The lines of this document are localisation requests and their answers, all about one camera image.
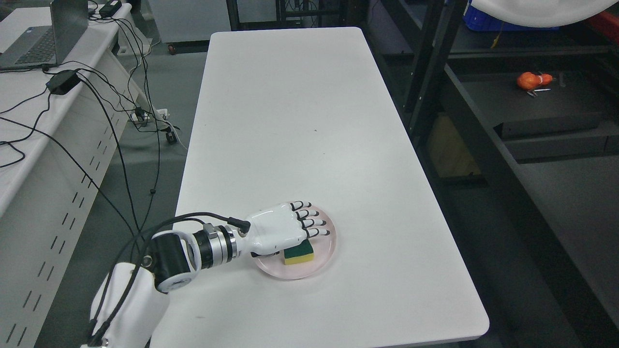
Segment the white robotic left hand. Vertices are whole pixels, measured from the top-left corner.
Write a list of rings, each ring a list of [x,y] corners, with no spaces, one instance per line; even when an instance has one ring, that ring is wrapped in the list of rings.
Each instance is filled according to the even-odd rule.
[[[274,255],[304,240],[327,236],[327,220],[308,201],[279,203],[244,218],[249,227],[235,233],[240,256]]]

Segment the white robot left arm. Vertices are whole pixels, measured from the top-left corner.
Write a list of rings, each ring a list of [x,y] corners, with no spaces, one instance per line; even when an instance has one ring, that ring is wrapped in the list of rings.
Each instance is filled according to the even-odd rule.
[[[144,348],[163,319],[173,290],[199,271],[235,259],[247,229],[206,223],[194,233],[156,233],[140,267],[117,263],[90,309],[85,348]]]

